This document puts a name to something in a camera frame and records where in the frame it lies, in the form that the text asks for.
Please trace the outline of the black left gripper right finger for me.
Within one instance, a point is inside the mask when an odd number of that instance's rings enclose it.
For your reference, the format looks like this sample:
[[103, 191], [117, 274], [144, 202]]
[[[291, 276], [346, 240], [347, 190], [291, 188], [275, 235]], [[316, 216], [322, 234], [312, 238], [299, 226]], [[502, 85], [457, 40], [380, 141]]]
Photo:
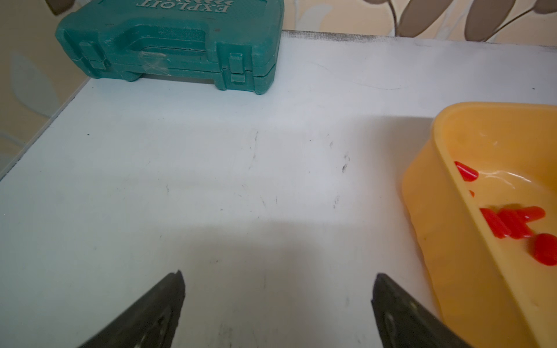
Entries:
[[371, 306], [384, 347], [469, 347], [385, 273], [374, 281]]

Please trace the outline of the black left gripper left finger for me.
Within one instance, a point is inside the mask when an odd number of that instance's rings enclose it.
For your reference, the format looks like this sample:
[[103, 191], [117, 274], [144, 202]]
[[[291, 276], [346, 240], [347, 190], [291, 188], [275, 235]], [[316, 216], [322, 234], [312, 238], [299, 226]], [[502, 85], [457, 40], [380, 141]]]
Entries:
[[82, 347], [170, 347], [186, 297], [181, 271], [166, 275]]

